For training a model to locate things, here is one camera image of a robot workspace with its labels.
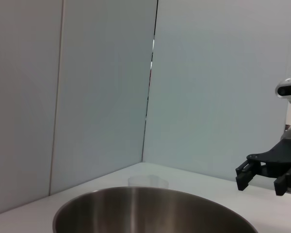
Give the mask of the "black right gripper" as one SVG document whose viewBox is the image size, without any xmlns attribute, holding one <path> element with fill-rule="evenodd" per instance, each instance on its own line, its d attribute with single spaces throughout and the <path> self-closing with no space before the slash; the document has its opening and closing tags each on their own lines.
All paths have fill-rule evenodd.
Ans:
<svg viewBox="0 0 291 233">
<path fill-rule="evenodd" d="M 248 155 L 235 170 L 239 191 L 245 190 L 257 174 L 282 175 L 274 181 L 274 187 L 276 195 L 283 196 L 291 188 L 291 139 L 279 141 L 267 152 Z"/>
</svg>

